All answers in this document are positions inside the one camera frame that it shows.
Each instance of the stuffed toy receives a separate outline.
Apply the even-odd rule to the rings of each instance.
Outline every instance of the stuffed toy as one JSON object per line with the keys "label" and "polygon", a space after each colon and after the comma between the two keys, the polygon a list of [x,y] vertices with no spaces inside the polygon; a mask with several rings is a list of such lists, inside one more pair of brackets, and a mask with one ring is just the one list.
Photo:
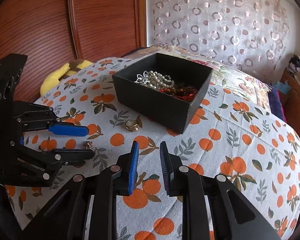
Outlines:
{"label": "stuffed toy", "polygon": [[76,74],[78,71],[91,64],[92,62],[84,59],[75,59],[64,64],[61,68],[53,71],[45,78],[40,88],[40,95],[43,96],[47,91],[58,85],[60,80]]}

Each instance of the wooden furniture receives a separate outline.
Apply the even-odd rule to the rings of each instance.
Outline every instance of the wooden furniture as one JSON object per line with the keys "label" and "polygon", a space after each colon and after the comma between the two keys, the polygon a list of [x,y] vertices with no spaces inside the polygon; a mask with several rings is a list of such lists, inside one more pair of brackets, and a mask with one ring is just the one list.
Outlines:
{"label": "wooden furniture", "polygon": [[294,128],[300,137],[300,86],[297,81],[285,70],[281,82],[288,81],[288,85],[292,88],[289,92],[289,98],[284,105],[285,117],[287,123]]}
{"label": "wooden furniture", "polygon": [[33,102],[45,77],[73,59],[95,62],[146,46],[145,0],[4,0],[0,59],[28,55],[15,100]]}

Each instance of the bedspread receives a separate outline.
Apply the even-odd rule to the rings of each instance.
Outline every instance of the bedspread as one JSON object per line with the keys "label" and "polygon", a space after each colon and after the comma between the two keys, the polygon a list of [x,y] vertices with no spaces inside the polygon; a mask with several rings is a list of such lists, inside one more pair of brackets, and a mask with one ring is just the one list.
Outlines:
{"label": "bedspread", "polygon": [[[176,134],[117,101],[111,75],[133,62],[106,58],[37,100],[52,106],[62,120],[88,126],[89,134],[29,132],[24,136],[27,147],[42,154],[54,148],[82,148],[91,140],[95,156],[78,167],[63,166],[50,188],[6,186],[21,228],[73,175],[99,174],[130,152],[136,140],[139,177],[130,197],[117,198],[118,239],[181,239],[182,198],[168,197],[162,180],[159,145],[166,141],[169,152],[199,174],[226,175],[282,239],[288,239],[300,212],[300,140],[294,130],[248,99],[210,85],[184,134]],[[125,129],[128,119],[140,122],[138,132]]]}

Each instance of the gold ring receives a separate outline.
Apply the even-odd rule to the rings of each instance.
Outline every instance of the gold ring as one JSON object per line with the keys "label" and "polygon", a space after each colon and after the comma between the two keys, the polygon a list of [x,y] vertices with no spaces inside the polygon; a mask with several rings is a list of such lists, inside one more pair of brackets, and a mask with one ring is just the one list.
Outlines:
{"label": "gold ring", "polygon": [[132,132],[137,132],[139,130],[139,122],[137,120],[128,120],[125,122],[125,128]]}

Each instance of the pearl necklace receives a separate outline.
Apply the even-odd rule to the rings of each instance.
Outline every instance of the pearl necklace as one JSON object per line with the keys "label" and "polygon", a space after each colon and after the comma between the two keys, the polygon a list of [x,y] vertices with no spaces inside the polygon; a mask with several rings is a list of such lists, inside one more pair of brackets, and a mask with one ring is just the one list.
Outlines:
{"label": "pearl necklace", "polygon": [[162,75],[154,71],[144,71],[143,75],[138,74],[135,83],[141,84],[154,90],[162,88],[174,88],[174,81],[169,75]]}

